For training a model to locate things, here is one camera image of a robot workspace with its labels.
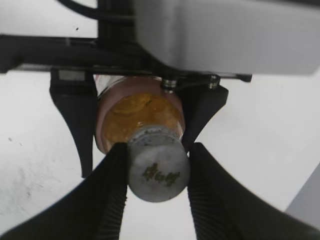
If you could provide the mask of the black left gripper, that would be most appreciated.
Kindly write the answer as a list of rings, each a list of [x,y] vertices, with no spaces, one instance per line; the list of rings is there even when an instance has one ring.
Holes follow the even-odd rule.
[[[249,74],[179,70],[161,63],[136,40],[131,0],[100,0],[96,8],[62,0],[66,9],[97,21],[96,38],[30,35],[0,36],[0,71],[88,71],[121,76],[156,76],[171,81],[208,82],[213,78],[249,83]]]

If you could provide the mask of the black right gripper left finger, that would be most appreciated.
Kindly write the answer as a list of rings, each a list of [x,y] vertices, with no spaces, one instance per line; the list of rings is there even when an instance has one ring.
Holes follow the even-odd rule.
[[[127,159],[127,145],[116,143],[75,189],[0,238],[118,240],[127,199]]]

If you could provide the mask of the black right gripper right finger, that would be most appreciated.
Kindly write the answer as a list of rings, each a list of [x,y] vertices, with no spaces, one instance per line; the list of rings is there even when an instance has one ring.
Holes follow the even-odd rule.
[[[190,147],[187,187],[198,240],[318,240],[320,231],[235,180],[201,143]]]

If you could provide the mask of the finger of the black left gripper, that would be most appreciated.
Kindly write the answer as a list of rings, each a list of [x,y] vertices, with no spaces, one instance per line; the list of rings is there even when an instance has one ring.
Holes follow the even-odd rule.
[[[182,145],[189,150],[212,117],[226,104],[229,91],[221,85],[209,88],[205,85],[184,88],[177,92],[185,121]]]
[[[49,93],[73,137],[81,176],[93,170],[93,138],[96,129],[97,89],[91,72],[53,68]]]

